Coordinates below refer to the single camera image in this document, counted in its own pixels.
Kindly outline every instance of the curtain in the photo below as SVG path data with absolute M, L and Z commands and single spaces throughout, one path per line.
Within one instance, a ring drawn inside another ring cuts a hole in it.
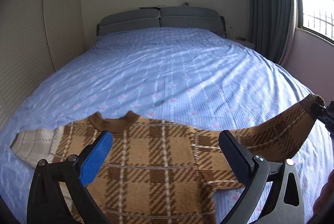
M 248 40 L 265 58 L 283 65 L 296 26 L 296 0 L 249 0 Z

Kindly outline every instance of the gray headboard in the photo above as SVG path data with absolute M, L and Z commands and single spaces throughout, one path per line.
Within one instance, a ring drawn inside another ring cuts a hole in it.
M 200 7 L 146 8 L 112 14 L 101 20 L 96 34 L 152 27 L 202 28 L 226 37 L 224 17 L 213 9 Z

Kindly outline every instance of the metal screw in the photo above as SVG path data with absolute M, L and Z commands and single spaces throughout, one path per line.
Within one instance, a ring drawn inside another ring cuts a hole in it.
M 39 160 L 38 165 L 39 166 L 44 166 L 45 165 L 45 160 L 44 159 Z
M 293 160 L 292 159 L 287 159 L 287 164 L 289 166 L 293 166 Z
M 254 159 L 258 162 L 262 162 L 263 161 L 263 156 L 262 155 L 255 155 Z
M 75 154 L 71 154 L 71 155 L 67 158 L 67 160 L 69 160 L 70 162 L 75 161 L 75 160 L 76 160 L 76 155 L 75 155 Z

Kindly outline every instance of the nightstand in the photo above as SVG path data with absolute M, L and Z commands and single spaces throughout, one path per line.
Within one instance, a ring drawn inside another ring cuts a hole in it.
M 250 43 L 250 42 L 248 42 L 246 40 L 238 40 L 238 39 L 233 39 L 233 41 L 235 41 L 235 42 L 237 42 L 237 43 L 239 43 L 239 44 L 241 44 L 241 45 L 243 45 L 243 46 L 245 46 L 247 48 L 255 50 L 255 44 L 254 43 Z

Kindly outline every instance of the blue floral bedsheet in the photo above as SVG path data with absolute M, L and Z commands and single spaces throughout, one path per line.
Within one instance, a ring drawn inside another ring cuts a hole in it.
M 2 130 L 0 194 L 25 223 L 33 169 L 9 149 L 19 130 L 55 128 L 96 111 L 120 117 L 128 110 L 198 128 L 244 128 L 270 119 L 309 93 L 280 66 L 207 30 L 150 28 L 110 34 L 46 79 Z M 306 222 L 333 169 L 329 133 L 320 122 L 293 159 Z M 268 191 L 269 186 L 250 221 L 258 217 Z M 218 223 L 241 192 L 215 193 Z

